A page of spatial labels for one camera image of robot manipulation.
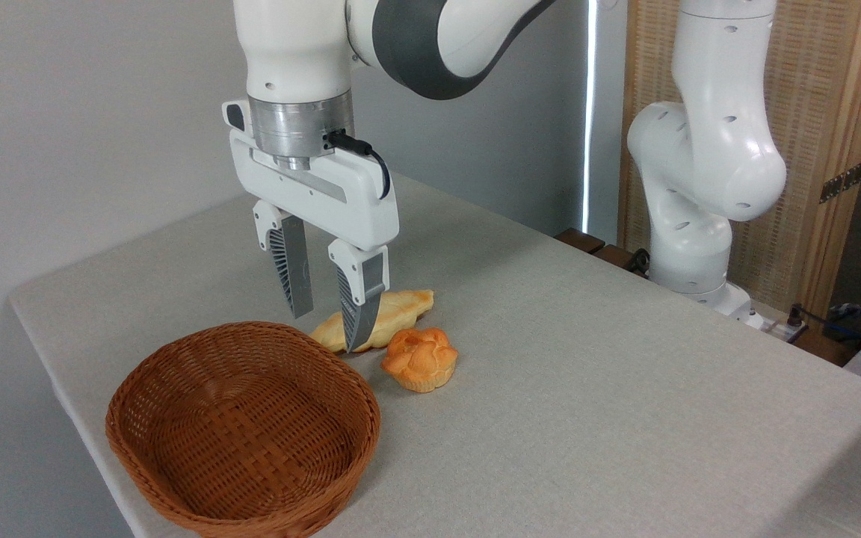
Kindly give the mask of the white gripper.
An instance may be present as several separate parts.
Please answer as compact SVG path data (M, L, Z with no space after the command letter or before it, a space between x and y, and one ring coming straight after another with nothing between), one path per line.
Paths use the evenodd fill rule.
M257 147L249 112L245 101L225 102L222 110L237 177L259 198L253 206L259 247L271 254L285 300L299 318L314 309L304 221L341 238L328 253L337 267L345 347L356 350L371 337L380 296L389 289L384 245L399 232L395 191L380 197L382 167L343 149L312 158L308 170L278 164Z

